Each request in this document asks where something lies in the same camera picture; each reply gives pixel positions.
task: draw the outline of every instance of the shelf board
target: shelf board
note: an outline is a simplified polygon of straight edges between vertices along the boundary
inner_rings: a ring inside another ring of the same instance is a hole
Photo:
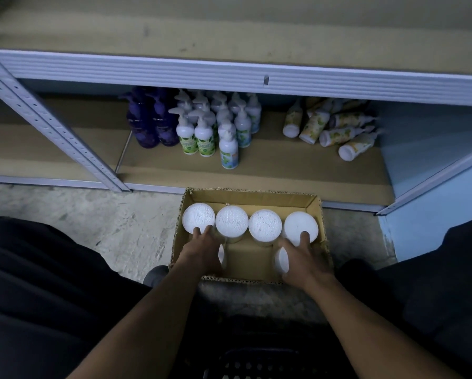
[[[46,98],[46,105],[115,168],[129,128],[126,104],[72,98]],[[8,177],[96,179],[50,140],[0,101],[0,175]]]
[[[472,0],[14,0],[0,49],[472,74]]]
[[[263,112],[260,132],[248,148],[240,149],[234,170],[222,167],[218,150],[209,158],[187,156],[179,146],[144,149],[132,138],[119,177],[145,185],[308,192],[325,201],[371,205],[394,202],[379,148],[345,162],[336,146],[284,137],[283,120],[284,113]]]

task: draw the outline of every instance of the purple pump dispenser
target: purple pump dispenser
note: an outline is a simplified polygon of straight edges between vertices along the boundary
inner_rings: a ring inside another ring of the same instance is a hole
[[[119,98],[129,100],[127,122],[129,122],[129,126],[138,143],[146,149],[157,146],[160,143],[157,131],[150,120],[150,115],[147,113],[144,104],[139,103],[133,93],[125,93],[119,96]]]
[[[178,125],[178,118],[168,112],[166,106],[161,101],[161,91],[157,93],[147,93],[146,95],[153,97],[155,103],[153,104],[152,121],[157,128],[158,138],[164,146],[175,146],[180,142],[178,134],[176,134],[176,126]]]

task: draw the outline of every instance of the concrete floor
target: concrete floor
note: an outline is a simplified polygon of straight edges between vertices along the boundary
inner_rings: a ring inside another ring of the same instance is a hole
[[[151,268],[169,263],[180,201],[179,195],[145,191],[0,185],[0,216],[52,225],[137,281]],[[335,266],[351,258],[365,259],[375,268],[396,262],[371,213],[324,209],[324,222]],[[287,286],[203,282],[201,293],[226,315],[324,321],[306,295]]]

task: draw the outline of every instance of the dark clothing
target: dark clothing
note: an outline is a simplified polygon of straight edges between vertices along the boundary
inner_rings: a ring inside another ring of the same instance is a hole
[[[472,222],[432,253],[377,273],[349,262],[338,277],[472,376]],[[65,378],[149,290],[51,226],[0,218],[0,378]]]

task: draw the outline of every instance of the person's left arm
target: person's left arm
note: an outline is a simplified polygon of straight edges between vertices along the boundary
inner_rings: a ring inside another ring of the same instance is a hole
[[[208,226],[161,281],[94,347],[67,379],[167,378],[181,343],[190,303],[203,275],[220,272]]]

